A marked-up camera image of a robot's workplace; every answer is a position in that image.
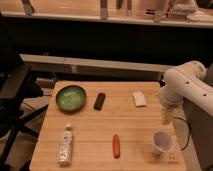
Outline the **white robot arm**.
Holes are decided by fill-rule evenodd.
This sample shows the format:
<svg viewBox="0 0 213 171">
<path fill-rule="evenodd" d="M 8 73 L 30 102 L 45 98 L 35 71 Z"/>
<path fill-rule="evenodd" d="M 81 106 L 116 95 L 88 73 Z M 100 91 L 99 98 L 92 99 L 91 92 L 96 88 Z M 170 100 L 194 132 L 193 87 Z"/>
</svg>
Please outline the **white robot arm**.
<svg viewBox="0 0 213 171">
<path fill-rule="evenodd" d="M 173 111 L 186 98 L 213 117 L 213 87 L 203 81 L 207 69 L 199 61 L 190 61 L 169 68 L 163 75 L 165 85 L 160 89 L 163 124 L 169 124 Z"/>
</svg>

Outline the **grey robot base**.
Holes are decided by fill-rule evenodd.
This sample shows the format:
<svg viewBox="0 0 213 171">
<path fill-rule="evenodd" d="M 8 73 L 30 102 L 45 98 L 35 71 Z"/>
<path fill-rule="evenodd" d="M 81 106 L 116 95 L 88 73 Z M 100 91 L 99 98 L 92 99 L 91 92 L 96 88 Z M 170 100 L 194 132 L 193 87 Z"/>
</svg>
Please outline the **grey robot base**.
<svg viewBox="0 0 213 171">
<path fill-rule="evenodd" d="M 193 90 L 184 98 L 183 110 L 202 171 L 213 171 L 213 63 L 202 80 L 210 91 Z"/>
</svg>

